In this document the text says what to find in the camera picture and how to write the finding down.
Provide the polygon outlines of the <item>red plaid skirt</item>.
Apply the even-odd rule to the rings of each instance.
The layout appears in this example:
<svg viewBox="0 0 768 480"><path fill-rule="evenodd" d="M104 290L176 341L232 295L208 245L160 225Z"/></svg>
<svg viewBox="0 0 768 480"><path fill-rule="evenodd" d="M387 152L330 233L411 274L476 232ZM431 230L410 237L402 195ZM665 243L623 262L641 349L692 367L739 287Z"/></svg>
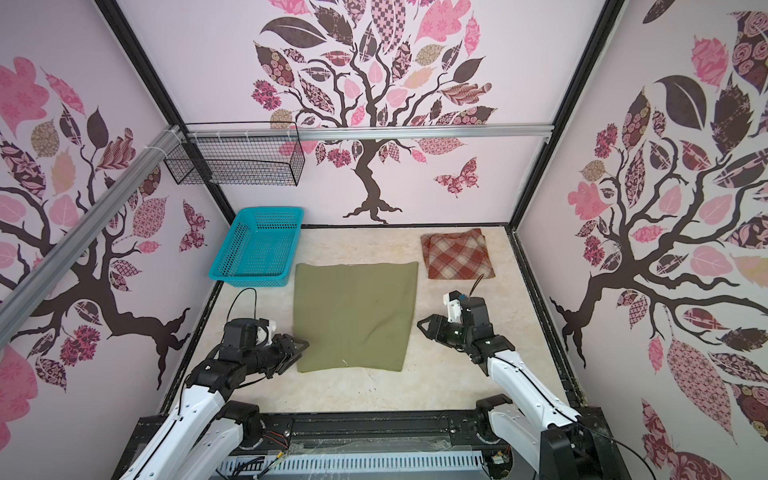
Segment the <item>red plaid skirt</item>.
<svg viewBox="0 0 768 480"><path fill-rule="evenodd" d="M479 228L420 237L430 280L476 280L495 277L486 238Z"/></svg>

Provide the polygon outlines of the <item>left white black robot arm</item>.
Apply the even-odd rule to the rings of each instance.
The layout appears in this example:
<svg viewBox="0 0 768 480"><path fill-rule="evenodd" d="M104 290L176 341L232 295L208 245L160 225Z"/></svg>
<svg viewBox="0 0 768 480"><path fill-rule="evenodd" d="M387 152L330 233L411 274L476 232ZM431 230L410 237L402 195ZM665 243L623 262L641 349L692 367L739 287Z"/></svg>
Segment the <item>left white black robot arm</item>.
<svg viewBox="0 0 768 480"><path fill-rule="evenodd" d="M259 446L266 438L259 407L232 395L249 375L285 373L309 346L288 334L226 335L192 370L176 405L121 477L207 479L237 448Z"/></svg>

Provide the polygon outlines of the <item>olive and white skirt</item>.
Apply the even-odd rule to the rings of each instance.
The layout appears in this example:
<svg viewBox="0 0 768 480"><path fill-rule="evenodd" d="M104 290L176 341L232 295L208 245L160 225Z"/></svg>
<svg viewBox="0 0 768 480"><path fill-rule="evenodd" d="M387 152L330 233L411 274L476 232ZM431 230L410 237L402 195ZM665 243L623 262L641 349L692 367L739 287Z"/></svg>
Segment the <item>olive and white skirt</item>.
<svg viewBox="0 0 768 480"><path fill-rule="evenodd" d="M309 343L298 371L400 372L415 318L418 267L416 262L297 265L293 334Z"/></svg>

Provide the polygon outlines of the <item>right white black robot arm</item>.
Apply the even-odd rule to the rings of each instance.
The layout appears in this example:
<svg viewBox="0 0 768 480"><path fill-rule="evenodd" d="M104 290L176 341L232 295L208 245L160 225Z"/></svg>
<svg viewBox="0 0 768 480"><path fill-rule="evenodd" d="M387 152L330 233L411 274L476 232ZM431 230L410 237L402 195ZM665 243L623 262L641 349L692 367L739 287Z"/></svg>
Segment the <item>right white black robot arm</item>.
<svg viewBox="0 0 768 480"><path fill-rule="evenodd" d="M513 344L493 331L431 315L417 322L429 340L468 355L507 397L484 411L493 436L539 479L620 479L620 458L596 419L571 408L528 368Z"/></svg>

